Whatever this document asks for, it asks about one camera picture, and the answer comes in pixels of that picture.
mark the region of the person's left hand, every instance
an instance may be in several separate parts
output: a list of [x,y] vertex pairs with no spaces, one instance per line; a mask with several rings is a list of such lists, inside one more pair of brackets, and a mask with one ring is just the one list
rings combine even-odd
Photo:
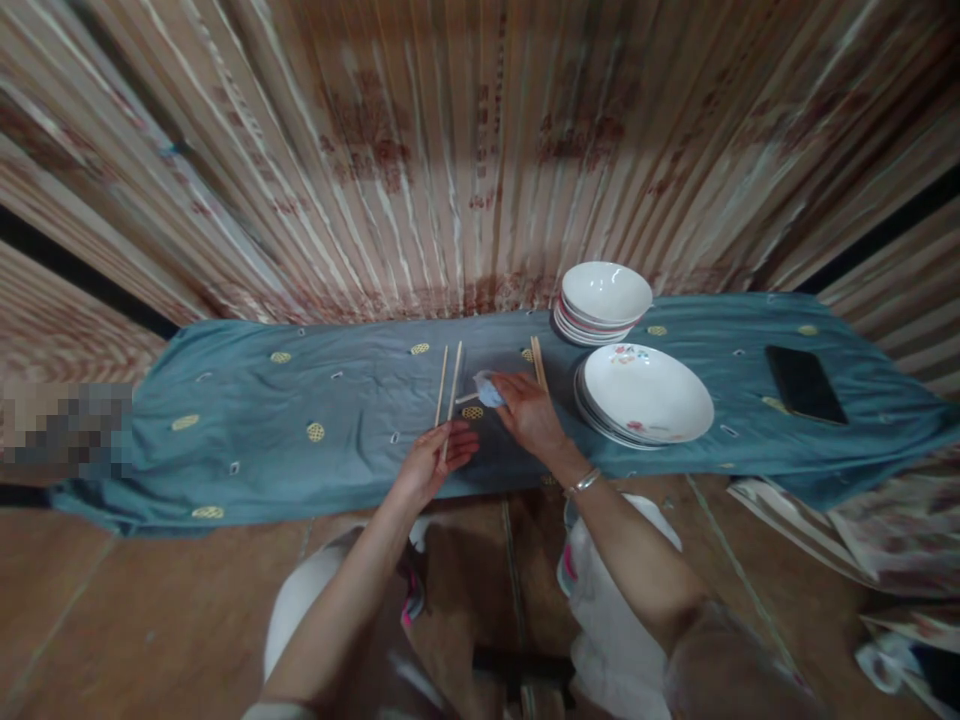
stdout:
[[[441,458],[440,451],[447,440],[447,456]],[[440,490],[447,475],[470,462],[480,449],[479,441],[480,436],[470,430],[470,423],[465,420],[453,420],[428,430],[414,441],[394,488],[422,510]]]

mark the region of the forearm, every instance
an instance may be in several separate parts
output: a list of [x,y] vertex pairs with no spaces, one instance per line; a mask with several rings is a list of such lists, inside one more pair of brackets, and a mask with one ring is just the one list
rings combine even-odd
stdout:
[[340,673],[380,609],[418,512],[400,493],[387,495],[304,615],[263,688],[263,700],[333,703]]
[[[564,488],[592,468],[570,441],[546,460]],[[630,609],[669,655],[692,615],[710,597],[709,588],[663,533],[609,483],[595,482],[574,499]]]

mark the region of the patterned wall covering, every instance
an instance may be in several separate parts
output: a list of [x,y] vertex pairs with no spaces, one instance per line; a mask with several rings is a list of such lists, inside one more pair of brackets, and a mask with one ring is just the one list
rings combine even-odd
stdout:
[[828,287],[820,300],[903,372],[960,402],[960,200]]
[[945,12],[8,4],[2,202],[180,323],[543,307],[597,258],[790,289],[956,162]]
[[0,242],[0,380],[136,383],[165,345]]

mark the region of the chopsticks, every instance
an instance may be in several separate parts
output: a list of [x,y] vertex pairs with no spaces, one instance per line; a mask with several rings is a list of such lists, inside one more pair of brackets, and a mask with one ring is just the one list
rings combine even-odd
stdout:
[[[463,352],[463,340],[457,343],[457,363],[453,367],[453,384],[450,386],[450,404],[447,406],[447,422],[450,422],[453,419],[453,406],[456,404],[457,396],[457,380],[460,379],[460,355]],[[443,450],[440,451],[440,459],[443,462],[447,461],[447,444],[450,442],[448,437],[443,441]]]
[[440,394],[437,396],[437,415],[433,419],[434,427],[440,424],[440,406],[443,405],[443,381],[447,379],[447,353],[449,351],[450,346],[446,345],[443,348],[443,372],[440,373]]
[[547,395],[549,395],[550,388],[547,386],[547,373],[543,368],[543,354],[540,351],[540,338],[536,335],[530,336],[530,350],[533,352],[533,366],[537,371],[537,384],[543,388]]

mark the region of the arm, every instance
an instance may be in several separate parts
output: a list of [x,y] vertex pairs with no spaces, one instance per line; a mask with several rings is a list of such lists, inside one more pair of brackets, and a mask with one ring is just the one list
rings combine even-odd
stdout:
[[[547,394],[527,375],[497,375],[507,430],[566,489],[593,466],[560,427]],[[630,609],[669,656],[709,588],[663,534],[606,482],[573,496],[604,565]]]
[[[447,457],[440,449],[449,438]],[[407,536],[447,475],[479,449],[469,423],[445,423],[420,436],[396,482],[343,565],[307,610],[263,688],[261,702],[333,705],[344,667],[380,608]]]

